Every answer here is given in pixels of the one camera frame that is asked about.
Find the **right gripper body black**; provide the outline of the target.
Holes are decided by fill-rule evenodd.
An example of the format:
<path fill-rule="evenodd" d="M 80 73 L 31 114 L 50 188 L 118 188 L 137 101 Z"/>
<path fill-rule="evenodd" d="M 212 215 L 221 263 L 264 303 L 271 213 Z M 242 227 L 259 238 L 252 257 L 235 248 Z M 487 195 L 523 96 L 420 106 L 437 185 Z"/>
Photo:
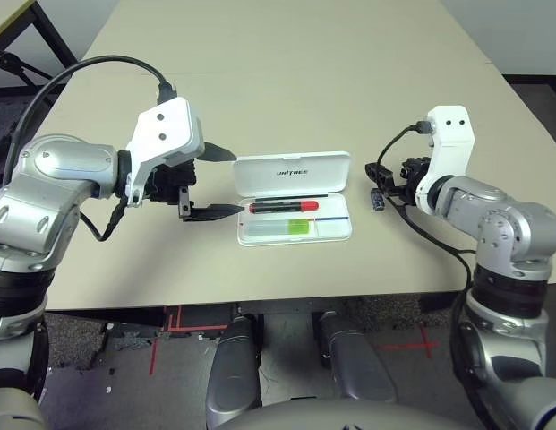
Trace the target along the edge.
<path fill-rule="evenodd" d="M 430 163 L 430 157 L 407 158 L 402 163 L 400 176 L 405 180 L 402 194 L 404 200 L 415 199 L 417 186 L 426 175 Z"/>

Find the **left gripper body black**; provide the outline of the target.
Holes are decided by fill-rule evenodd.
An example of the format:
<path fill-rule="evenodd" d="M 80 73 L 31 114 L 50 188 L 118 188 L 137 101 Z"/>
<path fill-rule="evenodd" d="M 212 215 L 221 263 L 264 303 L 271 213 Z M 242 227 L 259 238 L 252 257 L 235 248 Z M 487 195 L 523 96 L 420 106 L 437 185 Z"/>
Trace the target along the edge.
<path fill-rule="evenodd" d="M 196 184 L 194 161 L 170 167 L 165 164 L 152 170 L 145 185 L 145 198 L 152 202 L 178 204 L 180 190 Z"/>

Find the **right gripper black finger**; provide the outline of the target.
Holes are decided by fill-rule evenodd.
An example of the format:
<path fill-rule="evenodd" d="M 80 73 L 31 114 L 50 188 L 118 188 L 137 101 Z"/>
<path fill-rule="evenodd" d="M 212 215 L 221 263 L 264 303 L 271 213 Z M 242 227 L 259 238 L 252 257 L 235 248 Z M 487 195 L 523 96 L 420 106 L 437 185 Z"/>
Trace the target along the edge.
<path fill-rule="evenodd" d="M 393 172 L 377 162 L 368 163 L 364 167 L 365 174 L 377 185 L 393 185 Z"/>
<path fill-rule="evenodd" d="M 385 194 L 388 197 L 398 198 L 405 204 L 412 203 L 412 189 L 408 185 L 386 185 Z"/>

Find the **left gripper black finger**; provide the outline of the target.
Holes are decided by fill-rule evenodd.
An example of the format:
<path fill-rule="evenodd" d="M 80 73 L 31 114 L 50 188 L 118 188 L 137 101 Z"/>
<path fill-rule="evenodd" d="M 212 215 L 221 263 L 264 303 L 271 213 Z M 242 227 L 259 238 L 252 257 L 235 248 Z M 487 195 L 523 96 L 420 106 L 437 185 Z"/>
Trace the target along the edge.
<path fill-rule="evenodd" d="M 231 217 L 244 210 L 234 204 L 212 203 L 207 207 L 195 207 L 190 200 L 189 188 L 181 186 L 178 190 L 178 216 L 183 222 L 210 222 Z"/>
<path fill-rule="evenodd" d="M 204 152 L 200 160 L 208 162 L 230 162 L 236 161 L 237 156 L 230 150 L 217 146 L 211 142 L 204 143 Z"/>

